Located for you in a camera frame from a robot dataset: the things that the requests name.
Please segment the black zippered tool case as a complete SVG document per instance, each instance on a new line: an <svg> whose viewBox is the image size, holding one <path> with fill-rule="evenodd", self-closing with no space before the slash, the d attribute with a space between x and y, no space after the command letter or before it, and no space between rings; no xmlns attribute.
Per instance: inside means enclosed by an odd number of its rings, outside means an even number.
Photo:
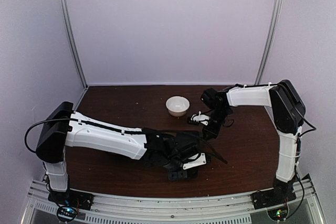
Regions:
<svg viewBox="0 0 336 224"><path fill-rule="evenodd" d="M202 174L207 168L212 168L214 161L219 161L220 163L223 163L225 165L228 164L228 161L224 159L221 154L218 153L218 151L215 149L215 147L212 146L209 141L202 139L198 135L192 135L192 140L194 141L194 145L196 148L196 157L200 158L202 153L204 153L206 162L204 165L192 168L192 179L196 179L199 174Z"/></svg>

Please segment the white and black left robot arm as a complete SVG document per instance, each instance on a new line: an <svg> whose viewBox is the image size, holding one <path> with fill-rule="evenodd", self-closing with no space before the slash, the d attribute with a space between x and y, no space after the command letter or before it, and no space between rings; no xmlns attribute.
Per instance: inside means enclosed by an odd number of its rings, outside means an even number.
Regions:
<svg viewBox="0 0 336 224"><path fill-rule="evenodd" d="M194 178L198 167L207 163L197 132L118 126L73 110L71 102L62 102L25 134L38 126L42 129L33 153L43 163L49 188L64 205L71 205L76 199L75 192L69 189L66 147L90 148L160 166L168 171L170 181Z"/></svg>

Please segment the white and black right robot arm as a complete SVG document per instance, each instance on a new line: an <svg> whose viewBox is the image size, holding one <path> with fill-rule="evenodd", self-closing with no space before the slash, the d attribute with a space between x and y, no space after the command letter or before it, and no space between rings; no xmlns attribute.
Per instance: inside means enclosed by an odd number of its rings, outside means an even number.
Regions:
<svg viewBox="0 0 336 224"><path fill-rule="evenodd" d="M269 199L281 203L289 196L307 123L292 83L210 88L201 99L210 109L203 137L218 156L209 178L211 194L274 187Z"/></svg>

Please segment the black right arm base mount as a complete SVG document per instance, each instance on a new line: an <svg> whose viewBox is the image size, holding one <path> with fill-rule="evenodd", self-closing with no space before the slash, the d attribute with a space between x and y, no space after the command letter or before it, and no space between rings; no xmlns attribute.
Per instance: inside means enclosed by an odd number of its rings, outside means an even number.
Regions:
<svg viewBox="0 0 336 224"><path fill-rule="evenodd" d="M287 201L292 201L296 198L297 197L294 192L290 192L286 196L283 194L277 195L274 192L274 189L264 191L259 190L251 194L251 199L255 210L285 204Z"/></svg>

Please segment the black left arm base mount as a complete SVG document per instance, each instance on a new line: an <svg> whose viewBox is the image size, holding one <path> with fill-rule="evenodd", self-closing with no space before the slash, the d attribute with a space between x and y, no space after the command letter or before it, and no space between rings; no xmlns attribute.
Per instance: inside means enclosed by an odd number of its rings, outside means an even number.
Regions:
<svg viewBox="0 0 336 224"><path fill-rule="evenodd" d="M48 200L57 206L68 206L76 209L90 210L93 203L93 194L68 189L66 192L58 192L48 189Z"/></svg>

